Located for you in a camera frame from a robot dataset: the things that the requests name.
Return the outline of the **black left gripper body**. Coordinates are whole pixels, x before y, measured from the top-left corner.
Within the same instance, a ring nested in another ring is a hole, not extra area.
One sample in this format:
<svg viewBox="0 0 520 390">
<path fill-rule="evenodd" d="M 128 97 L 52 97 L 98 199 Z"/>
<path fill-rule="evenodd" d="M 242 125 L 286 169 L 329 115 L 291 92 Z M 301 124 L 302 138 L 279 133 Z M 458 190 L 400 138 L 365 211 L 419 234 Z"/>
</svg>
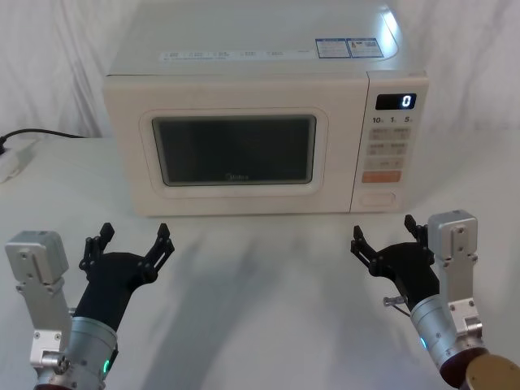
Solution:
<svg viewBox="0 0 520 390">
<path fill-rule="evenodd" d="M 117 331 L 132 294 L 157 279 L 154 264 L 133 253 L 105 253 L 84 259 L 79 268 L 88 285 L 75 316 L 92 319 Z"/>
</svg>

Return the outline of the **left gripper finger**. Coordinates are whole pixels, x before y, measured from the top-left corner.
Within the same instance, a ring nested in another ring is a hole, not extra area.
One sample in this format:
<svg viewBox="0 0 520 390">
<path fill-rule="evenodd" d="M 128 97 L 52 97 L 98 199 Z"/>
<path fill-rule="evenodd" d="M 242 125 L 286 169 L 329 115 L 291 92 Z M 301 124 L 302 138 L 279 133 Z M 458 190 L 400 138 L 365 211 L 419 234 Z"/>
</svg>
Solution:
<svg viewBox="0 0 520 390">
<path fill-rule="evenodd" d="M 111 242 L 115 230 L 111 223 L 104 223 L 99 234 L 87 237 L 84 243 L 84 256 L 80 260 L 79 268 L 88 274 L 103 255 L 105 248 Z"/>
<path fill-rule="evenodd" d="M 165 223 L 159 225 L 156 241 L 149 252 L 142 258 L 139 270 L 143 281 L 155 281 L 158 272 L 167 259 L 173 254 L 175 247 L 171 240 L 171 233 Z"/>
</svg>

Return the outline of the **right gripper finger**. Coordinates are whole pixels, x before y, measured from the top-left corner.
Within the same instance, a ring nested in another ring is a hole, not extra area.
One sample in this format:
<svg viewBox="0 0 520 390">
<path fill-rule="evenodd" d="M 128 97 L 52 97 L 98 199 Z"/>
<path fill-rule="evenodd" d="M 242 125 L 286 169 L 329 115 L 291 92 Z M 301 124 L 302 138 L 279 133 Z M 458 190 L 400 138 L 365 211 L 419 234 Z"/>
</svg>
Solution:
<svg viewBox="0 0 520 390">
<path fill-rule="evenodd" d="M 353 227 L 350 251 L 367 268 L 370 274 L 381 273 L 381 264 L 384 256 L 368 244 L 359 225 Z"/>
<path fill-rule="evenodd" d="M 405 216 L 404 225 L 415 239 L 415 242 L 408 246 L 408 253 L 410 255 L 432 255 L 432 251 L 429 249 L 428 226 L 417 224 L 411 214 Z"/>
</svg>

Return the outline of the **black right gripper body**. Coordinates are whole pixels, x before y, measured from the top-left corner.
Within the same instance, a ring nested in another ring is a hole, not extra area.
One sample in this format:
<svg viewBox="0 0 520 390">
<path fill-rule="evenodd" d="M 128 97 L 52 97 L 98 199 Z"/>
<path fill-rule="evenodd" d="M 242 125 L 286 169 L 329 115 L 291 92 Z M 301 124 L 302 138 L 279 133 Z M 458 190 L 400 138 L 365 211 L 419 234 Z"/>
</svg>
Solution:
<svg viewBox="0 0 520 390">
<path fill-rule="evenodd" d="M 390 245 L 370 260 L 370 274 L 391 280 L 405 298 L 409 310 L 440 292 L 440 282 L 431 268 L 432 253 L 419 243 Z"/>
</svg>

